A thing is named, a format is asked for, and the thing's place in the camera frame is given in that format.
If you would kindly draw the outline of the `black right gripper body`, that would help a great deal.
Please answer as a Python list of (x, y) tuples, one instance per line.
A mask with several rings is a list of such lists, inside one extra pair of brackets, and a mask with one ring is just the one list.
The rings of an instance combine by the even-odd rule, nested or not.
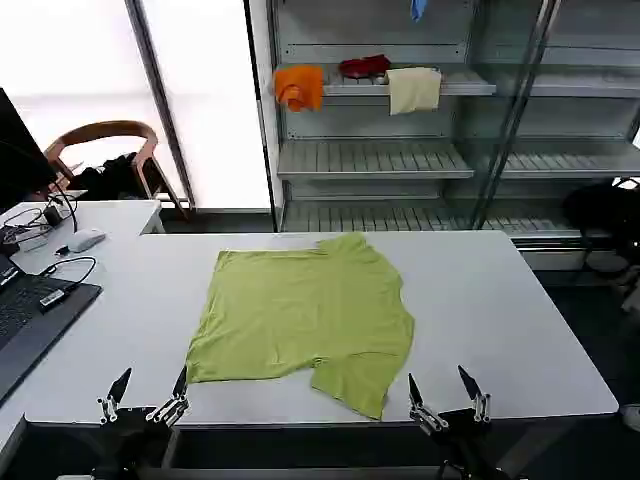
[(503, 473), (485, 450), (489, 423), (476, 421), (472, 409), (443, 412), (440, 418), (448, 427), (429, 434), (441, 457), (438, 473)]

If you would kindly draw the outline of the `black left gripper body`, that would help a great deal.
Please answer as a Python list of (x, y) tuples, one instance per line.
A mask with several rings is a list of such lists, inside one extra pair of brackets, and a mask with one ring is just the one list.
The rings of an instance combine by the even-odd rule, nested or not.
[(164, 422), (148, 420), (152, 407), (124, 407), (116, 420), (102, 426), (104, 454), (117, 465), (160, 465), (172, 429)]

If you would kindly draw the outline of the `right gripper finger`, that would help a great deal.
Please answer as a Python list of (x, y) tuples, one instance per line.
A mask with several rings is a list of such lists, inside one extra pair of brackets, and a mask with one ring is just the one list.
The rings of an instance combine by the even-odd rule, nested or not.
[(484, 393), (474, 377), (472, 377), (461, 365), (458, 366), (458, 372), (472, 402), (474, 410), (474, 420), (479, 423), (489, 423), (490, 418), (490, 400), (491, 395)]
[(427, 435), (444, 433), (449, 429), (449, 423), (440, 414), (426, 404), (421, 396), (419, 387), (411, 373), (408, 374), (410, 418), (418, 424)]

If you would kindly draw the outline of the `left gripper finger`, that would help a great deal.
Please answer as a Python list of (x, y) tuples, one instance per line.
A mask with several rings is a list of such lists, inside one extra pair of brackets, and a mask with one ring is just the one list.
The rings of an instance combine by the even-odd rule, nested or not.
[(187, 398), (187, 366), (184, 365), (174, 384), (172, 395), (161, 406), (155, 407), (145, 420), (148, 423), (163, 424), (172, 427), (189, 408)]
[(118, 419), (117, 411), (126, 391), (131, 373), (132, 368), (127, 368), (123, 374), (111, 384), (107, 395), (97, 399), (97, 403), (101, 408), (101, 425), (115, 423)]

